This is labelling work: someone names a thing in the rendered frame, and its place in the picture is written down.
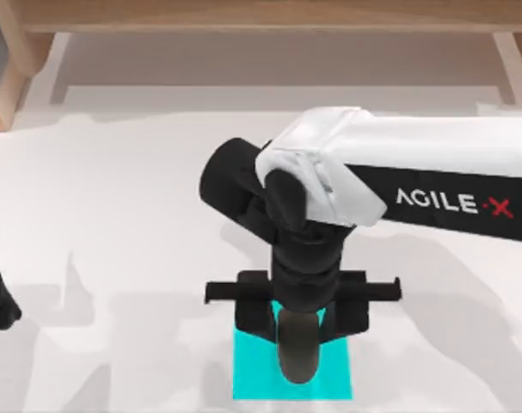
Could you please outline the dark grey computer mouse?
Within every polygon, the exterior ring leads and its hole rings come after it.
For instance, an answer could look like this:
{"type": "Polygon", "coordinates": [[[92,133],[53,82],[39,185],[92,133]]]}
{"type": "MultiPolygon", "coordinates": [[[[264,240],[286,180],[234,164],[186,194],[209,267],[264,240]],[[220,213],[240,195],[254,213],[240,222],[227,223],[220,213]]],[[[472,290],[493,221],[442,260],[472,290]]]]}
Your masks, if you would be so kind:
{"type": "Polygon", "coordinates": [[[282,308],[277,318],[277,353],[280,371],[288,381],[310,382],[319,367],[318,316],[282,308]]]}

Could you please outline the cyan square mat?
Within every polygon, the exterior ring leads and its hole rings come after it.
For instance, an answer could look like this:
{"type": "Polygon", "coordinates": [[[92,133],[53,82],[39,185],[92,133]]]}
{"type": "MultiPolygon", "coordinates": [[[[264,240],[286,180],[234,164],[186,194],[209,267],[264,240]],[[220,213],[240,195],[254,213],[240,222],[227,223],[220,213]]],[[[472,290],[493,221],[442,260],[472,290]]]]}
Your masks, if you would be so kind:
{"type": "MultiPolygon", "coordinates": [[[[232,397],[235,400],[322,400],[353,399],[350,356],[347,340],[340,338],[320,343],[319,367],[314,378],[302,385],[288,381],[279,368],[277,353],[277,318],[283,308],[273,308],[273,332],[276,340],[269,342],[234,329],[232,397]]],[[[319,327],[325,308],[318,311],[319,327]]]]}

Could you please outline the wooden open shelf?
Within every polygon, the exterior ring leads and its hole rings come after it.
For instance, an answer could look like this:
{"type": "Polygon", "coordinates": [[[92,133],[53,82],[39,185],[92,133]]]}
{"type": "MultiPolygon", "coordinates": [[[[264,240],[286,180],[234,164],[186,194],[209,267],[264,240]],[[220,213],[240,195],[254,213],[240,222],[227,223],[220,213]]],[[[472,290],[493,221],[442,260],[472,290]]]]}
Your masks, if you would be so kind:
{"type": "Polygon", "coordinates": [[[31,34],[68,34],[70,85],[494,86],[497,38],[522,64],[522,0],[23,0],[31,34]]]}

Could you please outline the wooden cupboard with grey inside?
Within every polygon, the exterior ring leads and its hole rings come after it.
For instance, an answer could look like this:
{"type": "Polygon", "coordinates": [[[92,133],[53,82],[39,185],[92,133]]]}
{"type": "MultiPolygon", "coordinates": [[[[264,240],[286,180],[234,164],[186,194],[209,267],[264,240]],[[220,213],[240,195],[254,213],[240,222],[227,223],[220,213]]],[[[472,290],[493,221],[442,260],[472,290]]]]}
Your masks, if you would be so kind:
{"type": "Polygon", "coordinates": [[[31,79],[44,67],[53,34],[37,34],[25,24],[34,0],[0,0],[0,132],[8,131],[31,79]]]}

